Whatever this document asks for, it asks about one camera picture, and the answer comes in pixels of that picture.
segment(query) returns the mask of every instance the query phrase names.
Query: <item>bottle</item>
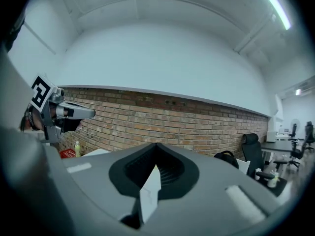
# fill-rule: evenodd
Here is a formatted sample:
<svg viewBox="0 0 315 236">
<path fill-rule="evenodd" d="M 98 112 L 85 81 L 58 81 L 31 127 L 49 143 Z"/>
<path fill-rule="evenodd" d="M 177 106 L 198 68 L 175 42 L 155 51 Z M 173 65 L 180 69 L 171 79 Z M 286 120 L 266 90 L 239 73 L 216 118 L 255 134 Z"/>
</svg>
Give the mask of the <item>bottle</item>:
<svg viewBox="0 0 315 236">
<path fill-rule="evenodd" d="M 257 172 L 261 172 L 261 169 L 260 169 L 260 168 L 257 168 L 257 169 L 255 170 L 255 173 L 257 173 Z M 260 179 L 260 177 L 255 174 L 255 180 L 258 181 L 259 179 Z"/>
<path fill-rule="evenodd" d="M 269 188 L 275 188 L 277 186 L 277 182 L 280 181 L 279 180 L 279 173 L 278 172 L 273 172 L 271 171 L 271 174 L 274 174 L 275 177 L 273 179 L 270 179 L 267 183 L 267 186 Z"/>
<path fill-rule="evenodd" d="M 80 157 L 80 145 L 79 145 L 79 141 L 76 141 L 75 143 L 75 146 L 74 146 L 74 149 L 75 149 L 75 157 Z"/>
</svg>

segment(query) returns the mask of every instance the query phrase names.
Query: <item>desk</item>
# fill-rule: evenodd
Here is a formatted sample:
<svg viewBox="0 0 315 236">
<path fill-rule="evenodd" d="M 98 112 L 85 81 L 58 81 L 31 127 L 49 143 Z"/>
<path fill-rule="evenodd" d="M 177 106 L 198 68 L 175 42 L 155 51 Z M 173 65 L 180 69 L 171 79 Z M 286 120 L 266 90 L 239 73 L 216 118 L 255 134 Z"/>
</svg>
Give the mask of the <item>desk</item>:
<svg viewBox="0 0 315 236">
<path fill-rule="evenodd" d="M 289 140 L 291 139 L 292 137 L 290 137 L 289 135 L 277 135 L 276 136 L 276 139 L 278 140 Z"/>
<path fill-rule="evenodd" d="M 100 154 L 106 154 L 106 153 L 110 153 L 110 151 L 107 151 L 107 150 L 99 148 L 99 149 L 94 150 L 94 151 L 92 151 L 90 153 L 87 153 L 87 154 L 85 154 L 83 156 L 100 155 Z"/>
<path fill-rule="evenodd" d="M 267 153 L 290 153 L 292 151 L 291 141 L 276 141 L 275 143 L 265 142 L 261 144 L 261 151 L 264 152 L 264 163 L 266 161 Z"/>
</svg>

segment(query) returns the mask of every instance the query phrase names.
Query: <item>white ceiling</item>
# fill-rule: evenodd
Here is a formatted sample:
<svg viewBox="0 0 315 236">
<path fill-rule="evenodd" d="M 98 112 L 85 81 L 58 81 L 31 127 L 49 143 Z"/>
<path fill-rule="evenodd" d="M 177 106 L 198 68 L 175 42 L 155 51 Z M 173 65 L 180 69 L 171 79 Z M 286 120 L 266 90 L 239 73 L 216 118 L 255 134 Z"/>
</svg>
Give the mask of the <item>white ceiling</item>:
<svg viewBox="0 0 315 236">
<path fill-rule="evenodd" d="M 195 26 L 225 40 L 263 71 L 305 48 L 303 27 L 285 0 L 285 30 L 268 0 L 64 0 L 77 28 L 111 27 L 135 20 Z"/>
<path fill-rule="evenodd" d="M 296 90 L 300 89 L 301 94 L 295 95 Z M 278 93 L 278 96 L 280 99 L 287 99 L 290 97 L 303 97 L 305 95 L 308 95 L 310 93 L 315 93 L 315 76 L 310 77 L 309 79 L 302 81 L 300 83 L 297 83 L 281 92 Z"/>
</svg>

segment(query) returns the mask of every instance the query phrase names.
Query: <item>black office chair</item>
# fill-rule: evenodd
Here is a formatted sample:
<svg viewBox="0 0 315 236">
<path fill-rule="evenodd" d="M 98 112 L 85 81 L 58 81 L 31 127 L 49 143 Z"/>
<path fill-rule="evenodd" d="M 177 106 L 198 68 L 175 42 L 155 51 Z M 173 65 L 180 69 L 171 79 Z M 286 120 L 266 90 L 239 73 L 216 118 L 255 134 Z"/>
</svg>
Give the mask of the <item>black office chair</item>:
<svg viewBox="0 0 315 236">
<path fill-rule="evenodd" d="M 242 151 L 246 161 L 251 161 L 248 168 L 248 175 L 252 178 L 259 176 L 259 183 L 263 184 L 268 188 L 276 197 L 279 196 L 286 185 L 286 180 L 279 178 L 279 182 L 275 188 L 269 188 L 267 186 L 268 179 L 273 179 L 275 176 L 270 173 L 265 172 L 255 172 L 256 169 L 260 168 L 262 171 L 264 169 L 264 160 L 262 157 L 261 144 L 258 141 L 258 136 L 254 133 L 243 135 Z M 278 171 L 281 164 L 286 164 L 285 160 L 274 161 L 277 164 L 276 170 Z"/>
<path fill-rule="evenodd" d="M 311 143 L 315 142 L 313 130 L 314 126 L 312 125 L 312 122 L 308 121 L 305 126 L 305 140 L 306 143 L 309 144 L 309 146 L 306 149 L 314 149 L 313 147 L 311 147 Z"/>
<path fill-rule="evenodd" d="M 295 135 L 296 135 L 296 123 L 292 127 L 292 134 L 289 134 L 289 136 L 291 137 L 289 141 L 297 141 L 297 139 L 294 138 Z"/>
<path fill-rule="evenodd" d="M 304 155 L 304 150 L 305 150 L 305 145 L 306 145 L 306 140 L 304 141 L 303 145 L 302 145 L 302 148 L 301 150 L 297 149 L 296 148 L 296 144 L 297 142 L 296 141 L 292 141 L 292 151 L 291 151 L 291 154 L 290 154 L 290 158 L 292 158 L 292 160 L 289 160 L 288 161 L 288 164 L 289 165 L 294 165 L 295 167 L 297 167 L 297 169 L 299 170 L 299 167 L 300 167 L 300 163 L 299 162 L 296 162 L 294 161 L 296 158 L 297 159 L 301 159 Z"/>
</svg>

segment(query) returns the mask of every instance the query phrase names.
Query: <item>fluorescent light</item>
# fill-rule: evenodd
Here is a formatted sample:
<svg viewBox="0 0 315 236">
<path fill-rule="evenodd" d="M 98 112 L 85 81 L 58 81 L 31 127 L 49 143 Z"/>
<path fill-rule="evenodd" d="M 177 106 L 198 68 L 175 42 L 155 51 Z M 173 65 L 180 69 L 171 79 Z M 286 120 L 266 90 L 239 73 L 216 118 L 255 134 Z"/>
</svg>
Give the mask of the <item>fluorescent light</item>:
<svg viewBox="0 0 315 236">
<path fill-rule="evenodd" d="M 269 2 L 272 4 L 272 6 L 275 8 L 277 14 L 281 18 L 281 21 L 284 25 L 284 28 L 290 29 L 291 28 L 291 23 L 289 19 L 287 18 L 286 13 L 284 12 L 284 9 L 282 8 L 281 4 L 279 3 L 278 0 L 269 0 Z"/>
</svg>

